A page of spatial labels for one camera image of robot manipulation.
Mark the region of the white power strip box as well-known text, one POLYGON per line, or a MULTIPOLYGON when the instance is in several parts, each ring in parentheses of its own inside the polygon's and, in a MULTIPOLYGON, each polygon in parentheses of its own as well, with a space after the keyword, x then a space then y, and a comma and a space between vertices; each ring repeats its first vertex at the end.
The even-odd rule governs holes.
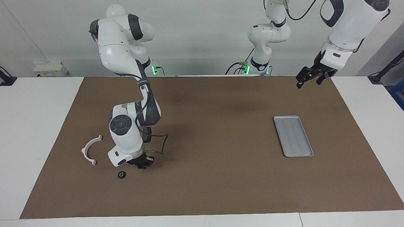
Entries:
POLYGON ((37 77, 65 77, 68 69, 62 62, 34 63, 33 72, 37 77))

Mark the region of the blue crate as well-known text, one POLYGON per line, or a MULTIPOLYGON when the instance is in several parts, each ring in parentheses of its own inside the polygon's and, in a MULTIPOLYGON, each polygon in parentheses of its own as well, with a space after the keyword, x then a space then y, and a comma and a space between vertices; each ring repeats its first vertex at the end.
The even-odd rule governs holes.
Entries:
POLYGON ((389 94, 404 111, 404 79, 389 90, 389 94))

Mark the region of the white curved plastic bracket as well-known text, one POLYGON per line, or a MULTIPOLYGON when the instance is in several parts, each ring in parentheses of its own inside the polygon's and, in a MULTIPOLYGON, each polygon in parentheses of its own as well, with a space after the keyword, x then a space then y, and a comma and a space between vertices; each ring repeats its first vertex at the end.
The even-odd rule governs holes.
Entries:
POLYGON ((95 159, 91 159, 88 156, 88 150, 91 147, 91 145, 93 145, 94 143, 98 142, 98 141, 102 141, 103 136, 102 135, 98 135, 98 137, 91 139, 90 141, 87 142, 87 144, 81 149, 81 152, 83 154, 83 156, 85 157, 85 159, 87 161, 89 161, 93 166, 96 165, 97 161, 95 159))

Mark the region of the brown table mat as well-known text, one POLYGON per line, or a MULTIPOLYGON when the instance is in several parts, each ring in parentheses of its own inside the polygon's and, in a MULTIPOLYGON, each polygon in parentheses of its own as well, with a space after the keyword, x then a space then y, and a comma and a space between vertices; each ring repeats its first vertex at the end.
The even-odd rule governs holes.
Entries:
POLYGON ((150 79, 169 134, 146 170, 114 167, 108 119, 136 79, 85 78, 20 218, 403 210, 334 83, 293 77, 150 79), (273 117, 297 115, 312 157, 284 156, 273 117), (81 149, 93 138, 88 156, 81 149), (119 179, 118 172, 126 177, 119 179))

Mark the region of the silver metal tray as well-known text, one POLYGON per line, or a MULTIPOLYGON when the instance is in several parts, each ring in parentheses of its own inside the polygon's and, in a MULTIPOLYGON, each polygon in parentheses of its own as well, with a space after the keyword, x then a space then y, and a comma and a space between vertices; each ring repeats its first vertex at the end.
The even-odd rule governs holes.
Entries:
POLYGON ((273 119, 285 157, 298 158, 314 155, 299 116, 276 115, 273 119))

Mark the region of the black table clamp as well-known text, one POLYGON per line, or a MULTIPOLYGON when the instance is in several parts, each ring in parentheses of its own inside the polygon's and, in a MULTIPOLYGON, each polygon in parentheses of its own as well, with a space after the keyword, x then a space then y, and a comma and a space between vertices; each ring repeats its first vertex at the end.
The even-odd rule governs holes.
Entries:
POLYGON ((4 67, 0 66, 0 86, 12 86, 15 82, 17 77, 12 76, 4 67))

